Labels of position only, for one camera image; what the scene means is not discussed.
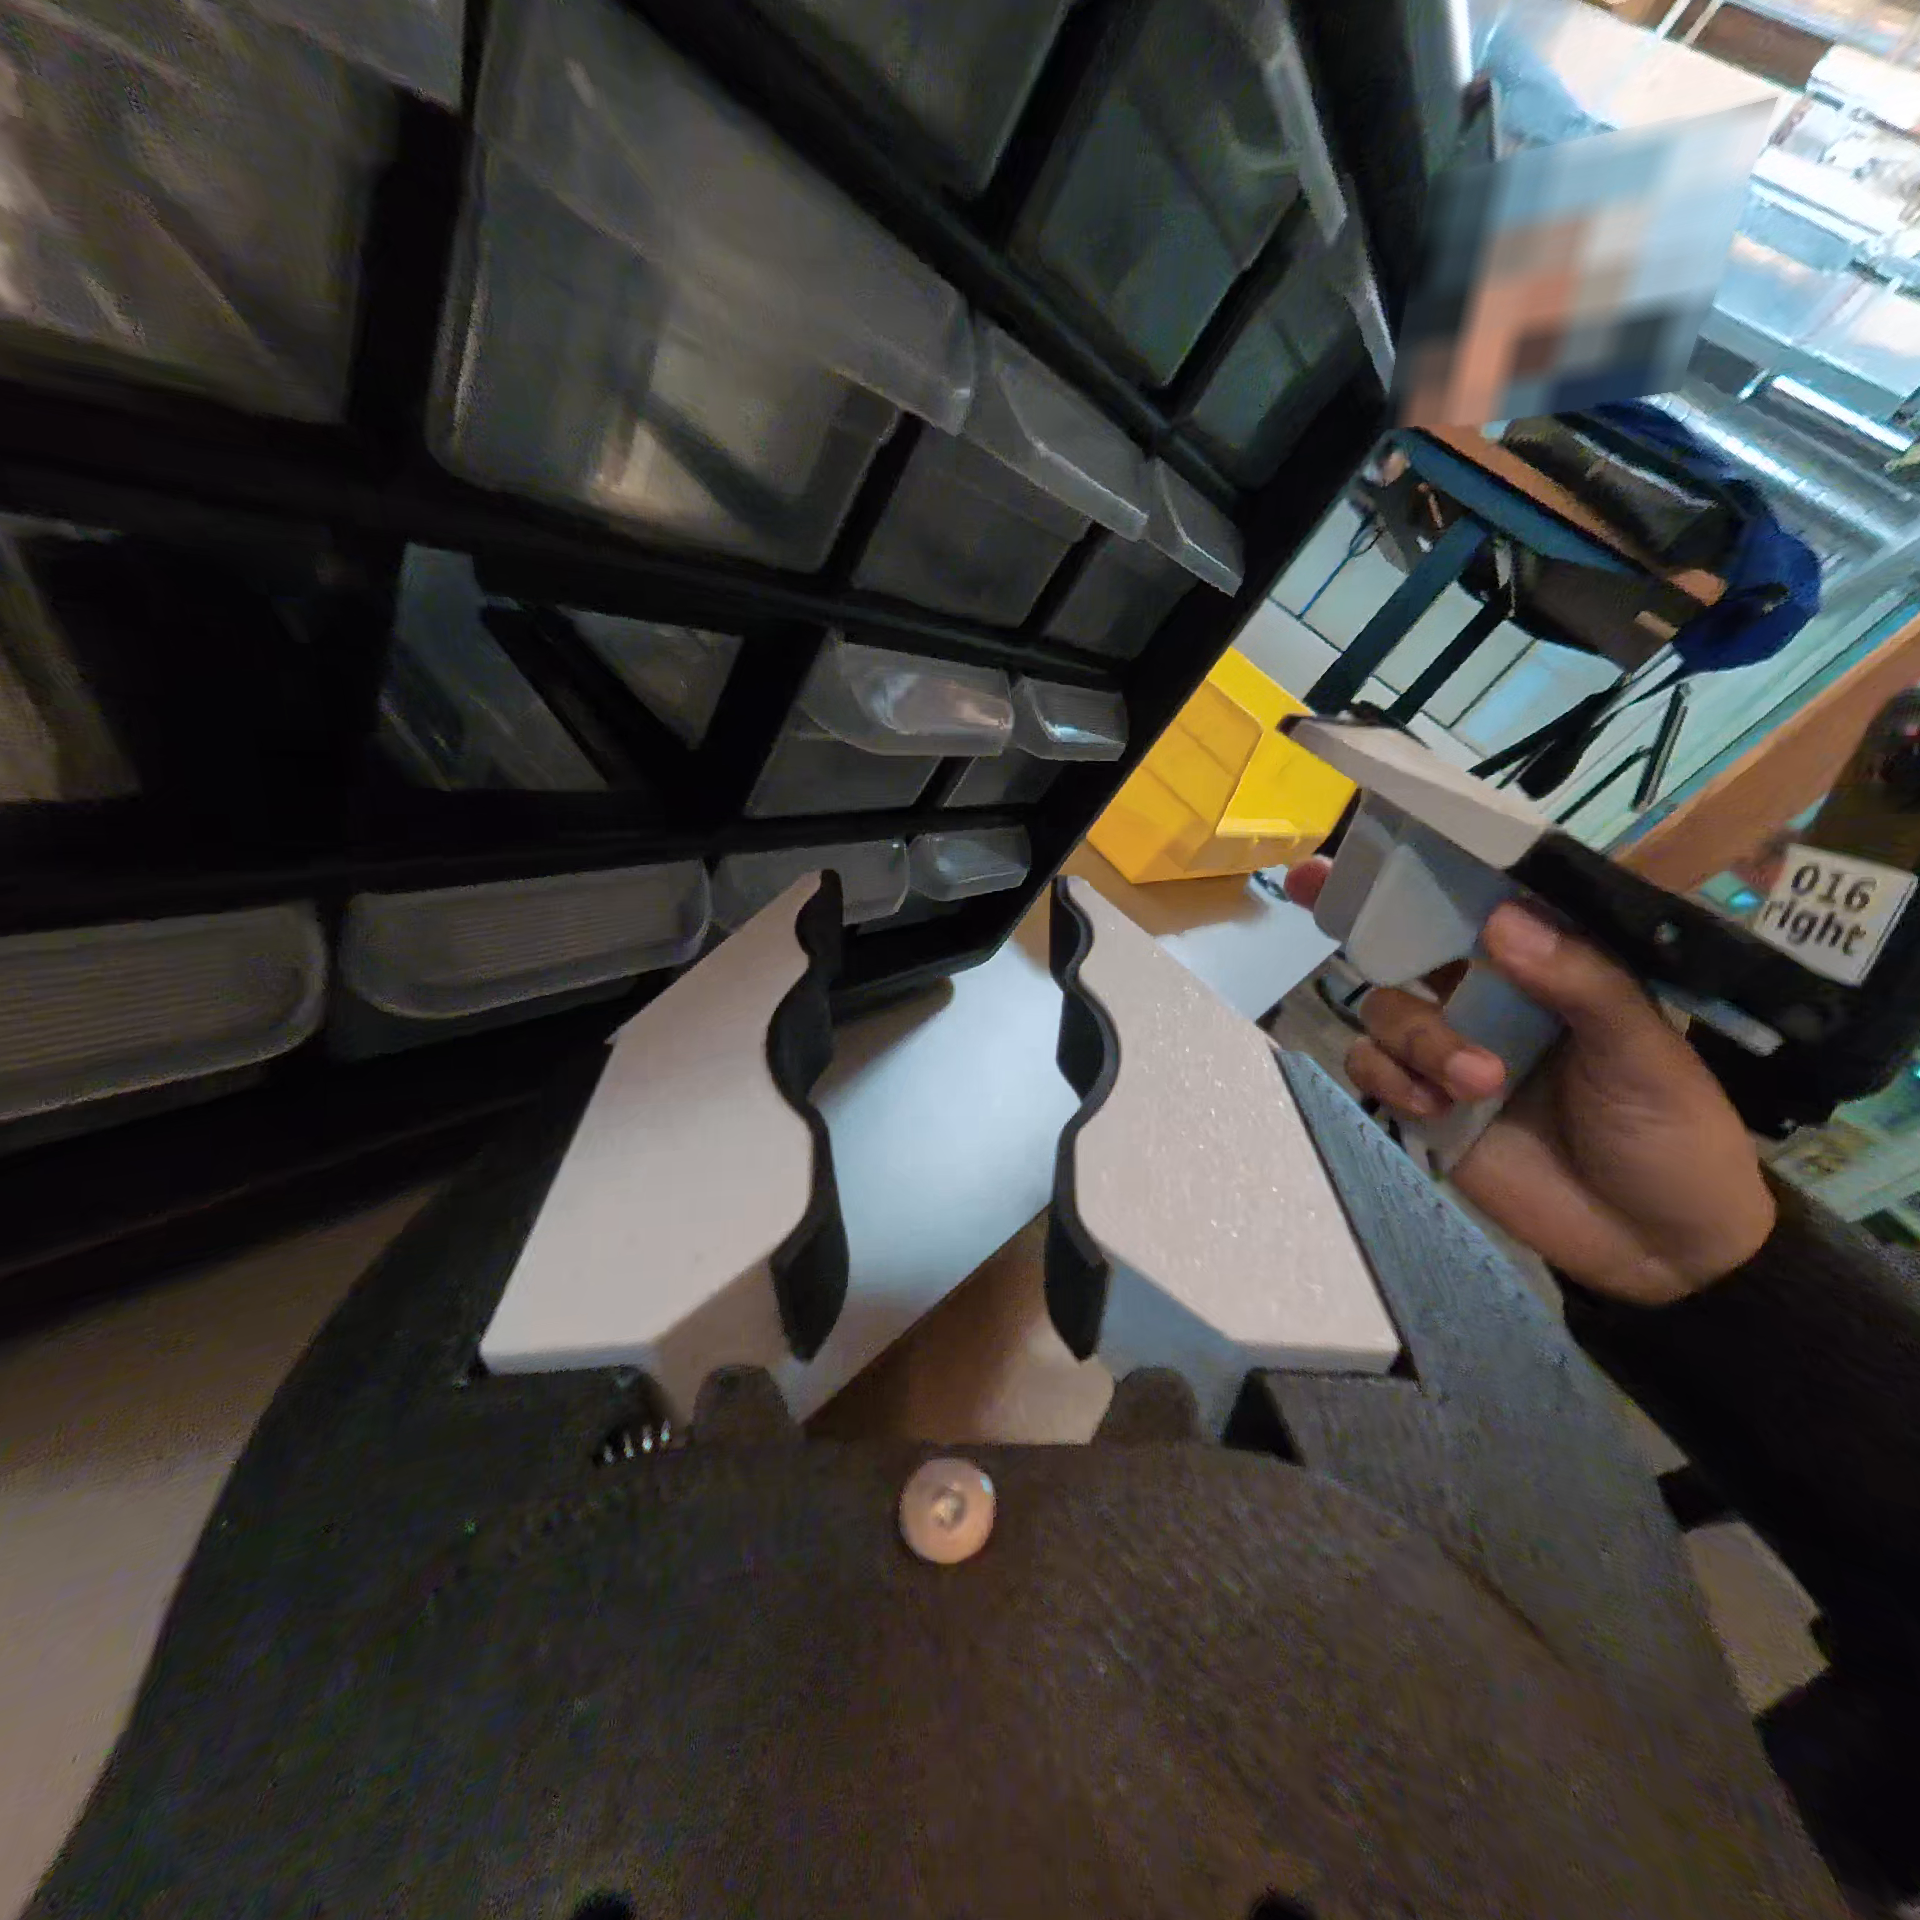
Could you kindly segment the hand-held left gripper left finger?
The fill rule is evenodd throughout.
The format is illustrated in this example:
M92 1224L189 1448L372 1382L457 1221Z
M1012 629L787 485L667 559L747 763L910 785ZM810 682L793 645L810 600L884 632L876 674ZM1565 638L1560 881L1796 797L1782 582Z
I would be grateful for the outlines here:
M502 1288L495 1376L633 1370L686 1425L711 1376L795 1398L850 1290L814 1093L844 893L803 875L617 1031Z

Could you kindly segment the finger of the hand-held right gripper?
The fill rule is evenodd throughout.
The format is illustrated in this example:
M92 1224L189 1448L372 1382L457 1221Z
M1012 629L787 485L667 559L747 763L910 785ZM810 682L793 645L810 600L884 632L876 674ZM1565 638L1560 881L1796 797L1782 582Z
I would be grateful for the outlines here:
M1406 733L1293 716L1286 739L1357 789L1313 919L1373 989L1470 961L1515 868L1549 834L1524 797L1479 780Z

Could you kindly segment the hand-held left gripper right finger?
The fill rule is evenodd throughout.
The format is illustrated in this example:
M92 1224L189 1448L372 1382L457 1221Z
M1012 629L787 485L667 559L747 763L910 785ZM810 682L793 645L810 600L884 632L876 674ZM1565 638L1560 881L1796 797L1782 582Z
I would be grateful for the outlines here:
M1081 877L1055 881L1049 970L1075 1105L1045 1302L1069 1354L1197 1394L1392 1374L1401 1331L1272 1041Z

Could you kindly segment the person's right forearm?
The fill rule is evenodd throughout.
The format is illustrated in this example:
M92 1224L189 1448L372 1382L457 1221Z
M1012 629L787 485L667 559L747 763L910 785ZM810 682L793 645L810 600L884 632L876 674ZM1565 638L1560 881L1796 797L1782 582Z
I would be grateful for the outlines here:
M1729 1276L1651 1309L1563 1276L1565 1318L1813 1598L1826 1664L1760 1740L1854 1910L1916 1917L1916 1250L1775 1193Z

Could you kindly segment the white desk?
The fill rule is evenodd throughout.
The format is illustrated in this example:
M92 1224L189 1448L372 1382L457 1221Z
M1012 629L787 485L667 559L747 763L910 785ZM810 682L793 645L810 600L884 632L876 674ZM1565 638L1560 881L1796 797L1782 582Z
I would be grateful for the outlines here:
M1224 1452L1002 1448L946 1572L904 1443L804 1436L1043 1213L1043 1015L828 1091L850 1292L799 1384L481 1361L576 1083L348 1290L252 1431L25 1917L1239 1917L1285 1871L1160 1742Z

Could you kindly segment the person's right hand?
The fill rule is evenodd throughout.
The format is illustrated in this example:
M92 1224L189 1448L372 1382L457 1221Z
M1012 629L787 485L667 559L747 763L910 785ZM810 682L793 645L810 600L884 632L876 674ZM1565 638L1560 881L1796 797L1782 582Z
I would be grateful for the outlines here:
M1456 1193L1550 1270L1665 1309L1731 1278L1779 1224L1756 1142L1691 1041L1620 964L1523 903L1484 924L1490 968L1563 1025L1519 1093L1453 1022L1453 985L1376 989L1346 1072L1406 1124L1505 1094Z

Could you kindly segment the yellow plastic bin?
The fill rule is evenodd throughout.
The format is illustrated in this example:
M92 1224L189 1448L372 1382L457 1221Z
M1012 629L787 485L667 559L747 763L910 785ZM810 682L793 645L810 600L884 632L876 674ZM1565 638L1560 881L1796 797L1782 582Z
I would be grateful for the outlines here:
M1242 652L1227 652L1092 822L1092 853L1137 887L1249 877L1318 855L1359 791L1285 733L1305 713Z

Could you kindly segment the blue cloth bag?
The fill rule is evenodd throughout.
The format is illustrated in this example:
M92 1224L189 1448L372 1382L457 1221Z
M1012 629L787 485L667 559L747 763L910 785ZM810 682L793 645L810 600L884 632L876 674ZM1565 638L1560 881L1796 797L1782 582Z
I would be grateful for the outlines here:
M1816 551L1784 525L1765 492L1718 483L1733 514L1733 541L1717 563L1724 590L1677 632L1672 652L1686 676L1712 676L1775 660L1821 612Z

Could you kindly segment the dark bag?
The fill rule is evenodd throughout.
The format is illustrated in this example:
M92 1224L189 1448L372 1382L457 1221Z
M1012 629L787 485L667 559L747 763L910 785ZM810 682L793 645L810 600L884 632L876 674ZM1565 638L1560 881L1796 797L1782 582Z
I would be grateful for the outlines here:
M1598 413L1511 421L1501 446L1671 571L1722 574L1735 559L1749 512L1735 485L1686 448Z

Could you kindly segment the silver ventilation ducts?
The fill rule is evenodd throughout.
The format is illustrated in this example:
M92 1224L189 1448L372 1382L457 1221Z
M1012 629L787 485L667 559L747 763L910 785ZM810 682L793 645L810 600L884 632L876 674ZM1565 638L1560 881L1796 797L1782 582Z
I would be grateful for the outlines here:
M1836 44L1749 181L1703 336L1768 379L1916 431L1919 77Z

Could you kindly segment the blue metal frame table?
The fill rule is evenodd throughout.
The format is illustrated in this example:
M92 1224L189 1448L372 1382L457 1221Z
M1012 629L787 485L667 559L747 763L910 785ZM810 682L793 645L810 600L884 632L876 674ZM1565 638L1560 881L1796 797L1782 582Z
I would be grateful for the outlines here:
M1677 632L1724 592L1671 571L1569 489L1474 429L1398 435L1357 477L1355 556L1401 579L1318 674L1316 716L1435 731L1498 782L1635 813L1668 782L1691 716Z

